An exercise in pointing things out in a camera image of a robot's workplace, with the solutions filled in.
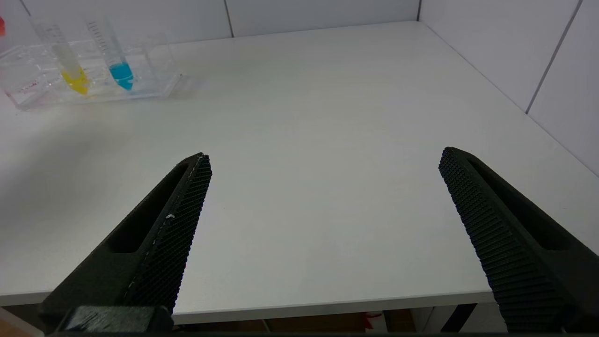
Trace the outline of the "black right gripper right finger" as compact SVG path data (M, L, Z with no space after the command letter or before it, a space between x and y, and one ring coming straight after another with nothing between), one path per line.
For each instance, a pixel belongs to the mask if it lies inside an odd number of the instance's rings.
M508 331L599 326L599 258L479 158L446 147L438 165Z

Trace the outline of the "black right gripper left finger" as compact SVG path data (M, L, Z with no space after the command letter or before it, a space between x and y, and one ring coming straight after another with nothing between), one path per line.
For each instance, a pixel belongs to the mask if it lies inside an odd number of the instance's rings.
M212 178L204 153L185 158L39 305L48 334L170 334Z

